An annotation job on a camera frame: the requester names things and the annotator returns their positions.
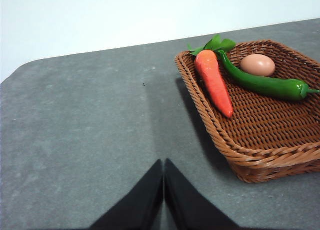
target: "pepper stem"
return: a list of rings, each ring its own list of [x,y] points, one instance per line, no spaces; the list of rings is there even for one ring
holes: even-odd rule
[[[318,90],[318,89],[307,89],[306,92],[307,93],[320,93],[320,90]]]

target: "woven basket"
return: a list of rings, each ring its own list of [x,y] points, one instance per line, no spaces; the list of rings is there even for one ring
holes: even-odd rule
[[[320,64],[281,43],[239,43],[228,57],[239,66],[252,53],[273,59],[273,77],[301,79],[320,89]],[[208,98],[194,59],[184,51],[175,62],[214,145],[242,181],[265,182],[320,171],[320,94],[309,94],[300,102],[260,96],[235,85],[219,63],[234,110],[228,119]]]

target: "table surface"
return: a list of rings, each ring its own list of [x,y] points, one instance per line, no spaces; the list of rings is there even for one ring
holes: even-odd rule
[[[320,61],[320,19],[221,33]],[[85,228],[170,158],[240,226],[320,229],[320,173],[241,182],[205,130],[174,57],[212,35],[36,60],[1,84],[1,229]],[[175,230],[162,206],[152,229]]]

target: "carrot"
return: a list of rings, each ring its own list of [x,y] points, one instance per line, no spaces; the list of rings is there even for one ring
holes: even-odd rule
[[[202,50],[196,55],[194,63],[212,102],[223,115],[230,118],[234,111],[226,83],[219,71],[216,54],[209,49]]]

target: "brown egg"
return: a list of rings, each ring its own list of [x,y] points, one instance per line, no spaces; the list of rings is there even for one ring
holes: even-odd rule
[[[276,66],[268,56],[251,54],[241,60],[240,68],[249,74],[270,76],[275,71]]]

